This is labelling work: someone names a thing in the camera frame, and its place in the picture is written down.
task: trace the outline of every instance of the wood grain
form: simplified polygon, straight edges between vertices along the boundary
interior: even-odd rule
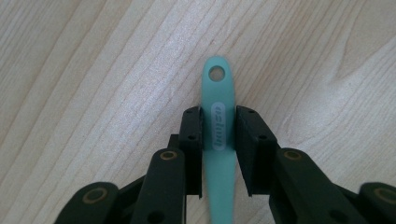
[[[52,223],[94,181],[120,188],[200,102],[225,56],[236,102],[282,147],[358,191],[396,185],[396,2],[1,1],[0,222]],[[235,223],[273,223],[238,170]],[[206,197],[188,223],[209,223]]]

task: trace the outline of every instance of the wooden surface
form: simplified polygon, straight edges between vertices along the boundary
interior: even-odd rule
[[[123,187],[200,103],[225,56],[236,103],[358,191],[396,185],[396,2],[1,1],[0,222],[52,223],[95,181]],[[237,172],[234,223],[272,223]],[[188,198],[188,223],[209,223]]]

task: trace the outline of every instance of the teal handle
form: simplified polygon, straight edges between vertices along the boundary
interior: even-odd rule
[[[211,78],[213,70],[222,78]],[[233,76],[227,61],[209,58],[202,74],[202,110],[204,112],[204,166],[210,218],[214,224],[233,223],[235,151]]]

